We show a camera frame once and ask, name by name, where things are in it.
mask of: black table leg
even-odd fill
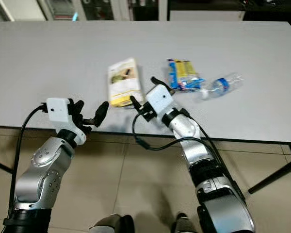
[[[13,170],[12,170],[11,168],[9,168],[9,167],[7,167],[6,165],[3,165],[3,164],[1,164],[1,163],[0,163],[0,169],[4,170],[4,171],[6,171],[6,172],[8,172],[8,173],[10,173],[10,174],[13,173]]]
[[[256,185],[254,185],[253,187],[249,188],[248,192],[253,194],[253,193],[259,191],[260,189],[264,188],[265,186],[269,185],[270,183],[278,180],[280,177],[288,174],[289,172],[291,172],[291,162],[288,163],[287,165],[283,166],[278,171],[274,172],[269,177],[267,177],[264,180],[262,180],[260,183],[258,183]]]

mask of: yellow snack package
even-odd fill
[[[192,63],[190,61],[188,61],[188,60],[184,60],[183,62],[185,63],[186,70],[188,72],[188,78],[189,79],[197,78],[198,77],[198,73],[195,71]]]
[[[136,61],[129,58],[108,69],[110,104],[115,107],[130,105],[130,96],[143,101]]]
[[[177,69],[178,83],[188,79],[188,73],[185,68],[185,63],[182,60],[175,59]]]

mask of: black cable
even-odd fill
[[[132,134],[133,134],[133,136],[134,136],[134,138],[135,138],[135,140],[136,140],[136,142],[138,143],[138,144],[140,144],[142,147],[144,147],[145,149],[147,149],[147,150],[163,150],[163,149],[166,149],[166,148],[168,148],[168,147],[170,147],[170,146],[172,146],[173,144],[176,144],[176,143],[178,143],[178,142],[182,142],[182,141],[187,141],[187,140],[192,140],[192,141],[197,141],[197,142],[199,142],[199,143],[201,143],[201,144],[203,144],[206,148],[207,148],[207,150],[213,155],[213,156],[215,156],[216,157],[216,159],[217,159],[217,161],[221,164],[221,166],[223,167],[223,169],[225,170],[225,175],[232,181],[233,180],[233,178],[232,178],[232,176],[230,175],[230,173],[229,173],[229,171],[228,171],[228,169],[227,169],[227,167],[226,167],[226,165],[225,165],[225,163],[224,163],[224,161],[223,161],[223,159],[222,159],[222,157],[220,156],[220,154],[219,154],[219,151],[218,151],[218,149],[217,149],[217,147],[215,146],[215,144],[213,143],[213,141],[210,139],[210,137],[208,136],[208,134],[205,132],[205,130],[191,117],[191,116],[188,116],[190,119],[192,119],[192,120],[194,120],[197,124],[198,124],[198,126],[199,126],[199,128],[200,128],[200,130],[201,130],[201,132],[205,135],[205,137],[206,137],[206,139],[209,141],[209,143],[211,144],[211,146],[212,146],[212,148],[206,143],[206,142],[204,142],[203,140],[201,140],[201,139],[198,139],[198,138],[195,138],[195,137],[184,137],[184,138],[180,138],[180,139],[177,139],[177,140],[175,140],[175,141],[172,141],[171,143],[168,143],[168,144],[166,144],[166,145],[164,145],[164,146],[162,146],[162,147],[158,147],[158,148],[153,148],[153,147],[151,147],[146,141],[144,141],[143,139],[140,139],[140,138],[138,138],[137,137],[137,135],[136,135],[136,133],[135,133],[135,123],[136,123],[136,120],[137,120],[137,118],[140,116],[141,114],[140,113],[138,113],[136,116],[135,116],[135,118],[134,118],[134,120],[133,120],[133,122],[132,122],[132,125],[131,125],[131,131],[132,131]]]
[[[11,216],[11,213],[13,211],[14,207],[14,193],[15,193],[15,184],[16,184],[16,174],[17,174],[17,168],[18,168],[18,162],[19,162],[19,153],[20,153],[20,146],[21,146],[21,140],[26,128],[26,125],[30,118],[39,110],[43,110],[44,106],[40,105],[39,107],[35,108],[25,119],[20,132],[18,134],[17,144],[16,144],[16,150],[15,150],[15,158],[14,158],[14,167],[13,167],[13,173],[12,173],[12,180],[11,180],[11,188],[10,188],[10,197],[9,197],[9,211],[8,211],[8,217]]]
[[[138,114],[135,116],[134,120],[132,121],[131,131],[132,131],[132,134],[133,134],[133,136],[134,136],[136,142],[137,142],[138,144],[140,144],[142,147],[144,147],[145,149],[147,149],[147,150],[163,150],[163,149],[166,149],[166,148],[168,148],[168,147],[170,147],[170,146],[172,146],[172,145],[174,145],[174,144],[176,144],[176,143],[178,143],[178,142],[182,142],[182,141],[188,141],[188,140],[190,140],[190,141],[197,141],[197,142],[203,144],[203,145],[206,147],[206,149],[207,149],[211,154],[215,154],[214,151],[213,151],[213,149],[212,149],[212,148],[211,148],[211,147],[210,147],[206,142],[204,142],[203,140],[198,139],[198,138],[196,138],[196,137],[183,137],[183,138],[180,138],[180,139],[174,140],[174,141],[172,141],[172,142],[170,142],[170,143],[168,143],[168,144],[166,144],[166,145],[164,145],[164,146],[162,146],[162,147],[157,147],[157,148],[151,147],[151,146],[150,146],[146,141],[144,141],[143,139],[138,138],[137,135],[136,135],[136,132],[135,132],[135,123],[136,123],[137,118],[138,118],[140,115],[141,115],[141,114],[138,113]]]

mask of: cable connector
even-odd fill
[[[185,108],[181,108],[179,112],[184,114],[186,117],[192,119],[190,113]]]
[[[156,117],[156,112],[154,111],[149,102],[146,102],[144,105],[141,105],[135,99],[134,96],[130,96],[130,100],[134,108],[137,110],[137,112],[140,113],[140,115],[142,115],[147,122]]]
[[[43,102],[41,103],[42,105],[40,106],[41,107],[41,110],[42,112],[44,113],[48,113],[48,106],[47,106],[47,103],[46,102]]]

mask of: robotic hand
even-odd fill
[[[197,212],[203,231],[205,233],[255,232],[244,197],[236,182],[232,180],[220,155],[200,140],[198,123],[185,109],[179,109],[172,98],[174,90],[154,77],[151,80],[156,86],[147,93],[147,102],[144,105],[138,103],[133,96],[130,97],[138,111],[132,127],[136,142],[147,150],[166,148],[152,148],[134,132],[134,124],[138,116],[143,116],[146,121],[154,117],[161,120],[175,135],[177,139],[175,143],[180,142],[183,147],[183,155],[200,203]],[[179,215],[174,232],[195,232],[191,229],[192,224],[189,223],[188,218]]]
[[[84,144],[91,127],[100,126],[109,104],[102,103],[93,119],[80,114],[83,101],[49,98],[48,116],[57,136],[49,138],[32,156],[31,164],[16,183],[12,212],[3,222],[4,233],[46,233],[64,173],[70,166],[74,148]]]

